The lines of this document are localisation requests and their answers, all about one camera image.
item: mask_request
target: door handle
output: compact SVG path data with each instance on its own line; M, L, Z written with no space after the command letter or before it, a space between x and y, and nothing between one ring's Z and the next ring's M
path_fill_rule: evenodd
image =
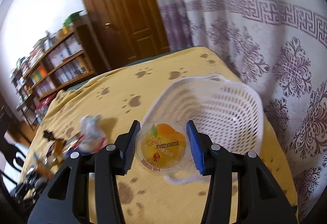
M112 23L106 23L104 25L105 25L106 29L114 29L114 27L115 27Z

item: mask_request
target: yellow tablecloth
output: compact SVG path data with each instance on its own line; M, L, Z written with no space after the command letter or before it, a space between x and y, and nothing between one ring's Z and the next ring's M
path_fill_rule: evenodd
M51 103L28 152L22 175L32 164L33 152L48 147L44 130L69 139L79 131L85 115L102 115L101 127L108 141L129 130L133 120L142 120L156 98L171 82L184 76L222 74L240 81L212 51L194 47L145 63L117 69L92 79L77 91L60 91ZM264 118L264 139L260 158L270 169L290 204L297 205L297 194L290 169L270 123ZM148 173L134 160L124 177L117 177L120 201L126 223L200 223L208 186L195 182L169 185L162 177ZM90 220L96 222L94 182L90 182ZM231 220L236 220L237 188L233 187Z

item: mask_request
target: brown door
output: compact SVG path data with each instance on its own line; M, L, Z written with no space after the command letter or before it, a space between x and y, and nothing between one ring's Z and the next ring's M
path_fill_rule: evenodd
M112 69L169 51L156 0L84 0Z

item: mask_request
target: ribbed blue pad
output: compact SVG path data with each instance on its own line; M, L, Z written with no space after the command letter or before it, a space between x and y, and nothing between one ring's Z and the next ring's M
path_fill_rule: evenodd
M133 135L130 138L130 142L126 148L126 151L124 152L124 169L126 173L132 167L134 154L135 154L135 139L140 129L141 129L140 123L138 123L133 131Z
M205 171L204 167L204 158L203 158L203 152L199 146L196 131L194 130L194 127L190 125L189 121L186 123L186 134L190 141L191 145L191 152L194 159L195 167L198 171L200 171L200 174L202 175Z

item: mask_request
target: plastic cup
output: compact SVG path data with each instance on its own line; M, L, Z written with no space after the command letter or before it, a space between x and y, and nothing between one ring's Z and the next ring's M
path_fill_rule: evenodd
M142 126L136 137L136 158L146 170L168 175L189 162L190 143L177 122L152 121Z

